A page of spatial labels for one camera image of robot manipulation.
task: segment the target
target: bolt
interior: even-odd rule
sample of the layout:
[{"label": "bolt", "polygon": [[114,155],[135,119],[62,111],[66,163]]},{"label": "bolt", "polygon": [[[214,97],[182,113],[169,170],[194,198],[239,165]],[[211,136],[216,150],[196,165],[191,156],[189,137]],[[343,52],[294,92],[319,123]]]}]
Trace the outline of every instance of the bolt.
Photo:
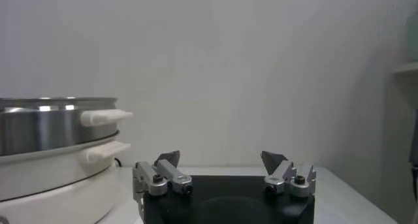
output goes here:
[{"label": "bolt", "polygon": [[303,176],[296,176],[295,177],[295,184],[298,184],[298,185],[305,184],[305,177],[303,177]]},{"label": "bolt", "polygon": [[159,182],[162,182],[163,180],[164,178],[160,174],[156,174],[152,177],[153,183],[159,183]]},{"label": "bolt", "polygon": [[277,188],[274,185],[266,186],[265,192],[268,196],[274,196],[277,192]]},{"label": "bolt", "polygon": [[183,186],[182,192],[184,195],[190,195],[193,192],[193,186],[191,185]]}]

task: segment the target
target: black base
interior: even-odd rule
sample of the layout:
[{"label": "black base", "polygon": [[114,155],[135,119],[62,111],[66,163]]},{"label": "black base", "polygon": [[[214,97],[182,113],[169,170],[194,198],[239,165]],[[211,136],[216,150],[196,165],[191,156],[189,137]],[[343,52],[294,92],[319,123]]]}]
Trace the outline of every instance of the black base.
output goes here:
[{"label": "black base", "polygon": [[145,224],[312,224],[314,196],[265,195],[262,176],[192,176],[189,197],[144,195]]}]

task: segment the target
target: metal gripper jaw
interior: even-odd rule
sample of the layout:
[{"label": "metal gripper jaw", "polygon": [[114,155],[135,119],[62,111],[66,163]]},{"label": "metal gripper jaw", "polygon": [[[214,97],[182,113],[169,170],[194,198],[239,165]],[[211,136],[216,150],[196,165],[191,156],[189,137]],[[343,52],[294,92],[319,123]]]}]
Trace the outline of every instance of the metal gripper jaw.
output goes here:
[{"label": "metal gripper jaw", "polygon": [[174,151],[161,154],[154,165],[142,161],[133,168],[134,199],[136,193],[148,193],[161,196],[167,193],[168,183],[172,190],[182,195],[189,195],[193,190],[191,176],[181,173],[176,167],[180,160],[180,152]]},{"label": "metal gripper jaw", "polygon": [[315,193],[316,171],[312,165],[303,164],[294,167],[284,155],[261,152],[261,159],[267,170],[265,192],[271,197],[282,194],[285,187],[294,197],[305,198]]}]

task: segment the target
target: silver metal bracket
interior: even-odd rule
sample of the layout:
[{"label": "silver metal bracket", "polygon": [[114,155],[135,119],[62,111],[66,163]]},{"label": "silver metal bracket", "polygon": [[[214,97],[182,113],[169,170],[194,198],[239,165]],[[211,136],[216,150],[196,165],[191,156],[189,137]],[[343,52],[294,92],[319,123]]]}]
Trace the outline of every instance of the silver metal bracket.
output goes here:
[{"label": "silver metal bracket", "polygon": [[303,164],[290,181],[290,192],[295,197],[308,197],[315,193],[316,171],[312,165]]},{"label": "silver metal bracket", "polygon": [[157,161],[154,169],[172,184],[173,191],[184,195],[191,194],[193,190],[191,176],[181,173],[169,161],[166,159]]},{"label": "silver metal bracket", "polygon": [[153,196],[167,193],[167,179],[156,173],[149,163],[136,163],[132,174],[134,198],[136,193],[148,192]]},{"label": "silver metal bracket", "polygon": [[265,191],[278,195],[284,192],[285,185],[295,176],[296,168],[291,161],[282,161],[275,171],[264,178]]}]

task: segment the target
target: white plastic handle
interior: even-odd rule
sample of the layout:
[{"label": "white plastic handle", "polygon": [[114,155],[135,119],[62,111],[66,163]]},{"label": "white plastic handle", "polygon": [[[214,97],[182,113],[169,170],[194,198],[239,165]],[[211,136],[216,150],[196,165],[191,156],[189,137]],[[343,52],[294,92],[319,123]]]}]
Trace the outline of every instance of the white plastic handle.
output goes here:
[{"label": "white plastic handle", "polygon": [[94,164],[103,159],[112,157],[130,147],[130,144],[114,140],[103,145],[94,146],[83,150],[80,154],[80,160],[85,164]]},{"label": "white plastic handle", "polygon": [[132,112],[124,110],[87,110],[81,114],[80,121],[85,127],[96,127],[116,123],[132,115]]}]

